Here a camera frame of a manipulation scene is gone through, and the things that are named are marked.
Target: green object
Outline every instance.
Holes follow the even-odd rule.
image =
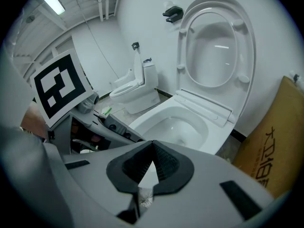
[[[110,108],[104,113],[104,115],[107,115],[111,110],[112,110],[112,108],[110,107]]]

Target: white wall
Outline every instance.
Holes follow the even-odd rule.
[[[116,18],[104,22],[96,18],[88,21],[88,25],[92,33],[83,23],[72,30],[72,39],[87,78],[102,96],[111,92],[110,83],[125,75],[133,65]]]
[[[126,44],[140,43],[142,58],[152,57],[158,88],[174,94],[179,23],[165,21],[168,0],[121,0],[117,19]],[[194,0],[170,0],[186,10]],[[304,75],[302,37],[277,0],[236,0],[251,19],[256,38],[256,69],[246,109],[235,129],[248,136],[269,109],[283,75]]]

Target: toilet seat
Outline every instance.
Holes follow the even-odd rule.
[[[254,72],[251,31],[250,21],[227,2],[207,1],[187,9],[178,41],[178,90],[230,110],[236,123]]]
[[[111,92],[111,97],[117,97],[120,95],[124,95],[136,88],[139,87],[139,83],[137,80],[133,80],[129,83],[126,83],[120,87],[118,87],[117,89],[115,89],[114,91]]]

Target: black wall hook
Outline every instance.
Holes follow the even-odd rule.
[[[174,22],[182,19],[182,17],[184,16],[184,12],[183,12],[182,8],[173,6],[172,8],[169,8],[168,10],[166,10],[162,15],[165,17],[168,17],[166,19],[167,22],[174,23]]]

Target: toilet tank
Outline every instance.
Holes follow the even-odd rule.
[[[153,62],[146,62],[142,64],[144,84],[151,88],[158,86],[158,76],[156,67]]]

